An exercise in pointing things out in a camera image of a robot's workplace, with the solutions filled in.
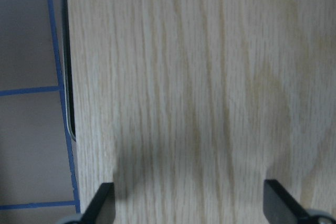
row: wooden board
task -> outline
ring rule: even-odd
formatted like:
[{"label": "wooden board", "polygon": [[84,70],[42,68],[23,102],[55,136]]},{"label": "wooden board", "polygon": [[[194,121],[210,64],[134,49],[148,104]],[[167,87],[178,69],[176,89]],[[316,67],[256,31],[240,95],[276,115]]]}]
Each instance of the wooden board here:
[{"label": "wooden board", "polygon": [[263,180],[336,215],[336,0],[68,0],[84,210],[266,223]]}]

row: gray floor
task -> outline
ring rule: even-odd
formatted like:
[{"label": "gray floor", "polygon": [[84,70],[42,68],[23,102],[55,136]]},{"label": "gray floor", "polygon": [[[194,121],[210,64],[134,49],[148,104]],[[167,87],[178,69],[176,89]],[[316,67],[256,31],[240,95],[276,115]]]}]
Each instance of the gray floor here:
[{"label": "gray floor", "polygon": [[[0,5],[0,91],[57,86],[47,0]],[[54,5],[59,36],[59,0]],[[59,92],[1,96],[0,206],[72,200]],[[74,213],[74,206],[0,210],[0,223],[54,223]]]}]

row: light oak wood grain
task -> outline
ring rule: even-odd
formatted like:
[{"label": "light oak wood grain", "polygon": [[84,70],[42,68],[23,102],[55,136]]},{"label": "light oak wood grain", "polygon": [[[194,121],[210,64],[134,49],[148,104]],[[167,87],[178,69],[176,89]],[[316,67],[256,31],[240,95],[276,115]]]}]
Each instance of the light oak wood grain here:
[{"label": "light oak wood grain", "polygon": [[336,0],[68,0],[81,209],[266,223],[263,180],[336,214]]}]

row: blue tape line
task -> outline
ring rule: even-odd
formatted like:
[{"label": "blue tape line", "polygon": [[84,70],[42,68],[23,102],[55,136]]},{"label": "blue tape line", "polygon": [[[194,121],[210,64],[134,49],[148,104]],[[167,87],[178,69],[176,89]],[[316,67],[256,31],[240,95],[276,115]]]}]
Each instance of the blue tape line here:
[{"label": "blue tape line", "polygon": [[75,164],[74,164],[74,159],[73,159],[74,157],[72,154],[71,137],[70,137],[70,134],[67,128],[65,92],[64,92],[64,84],[63,84],[63,78],[62,78],[62,72],[61,72],[61,63],[59,59],[59,49],[58,49],[58,39],[57,39],[57,33],[56,33],[54,4],[53,4],[53,0],[47,0],[47,1],[48,1],[52,43],[53,43],[54,55],[55,55],[56,73],[57,73],[57,80],[58,80],[58,86],[59,86],[59,95],[60,95],[61,106],[62,106],[63,124],[64,124],[65,137],[66,137],[66,142],[67,142],[69,167],[70,167],[70,172],[71,172],[73,198],[75,200],[76,212],[79,213],[80,212],[79,196],[78,196],[78,188],[77,188],[77,181],[76,181],[76,174],[75,174]]},{"label": "blue tape line", "polygon": [[6,95],[30,94],[30,93],[41,93],[41,92],[53,92],[53,91],[59,91],[59,86],[3,90],[3,91],[0,91],[0,97],[4,97]]},{"label": "blue tape line", "polygon": [[19,205],[0,206],[0,210],[39,208],[39,207],[74,206],[75,204],[76,204],[76,202],[74,200],[71,200],[71,201],[58,201],[58,202],[28,203],[28,204],[19,204]]}]

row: black clamp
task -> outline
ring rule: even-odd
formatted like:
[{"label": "black clamp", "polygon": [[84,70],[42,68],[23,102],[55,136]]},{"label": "black clamp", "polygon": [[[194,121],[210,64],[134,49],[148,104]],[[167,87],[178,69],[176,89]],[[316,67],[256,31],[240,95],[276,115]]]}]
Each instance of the black clamp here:
[{"label": "black clamp", "polygon": [[275,179],[264,181],[263,209],[270,224],[336,224],[326,212],[305,210]]},{"label": "black clamp", "polygon": [[102,183],[83,215],[65,217],[57,224],[112,224],[115,203],[114,183]]}]

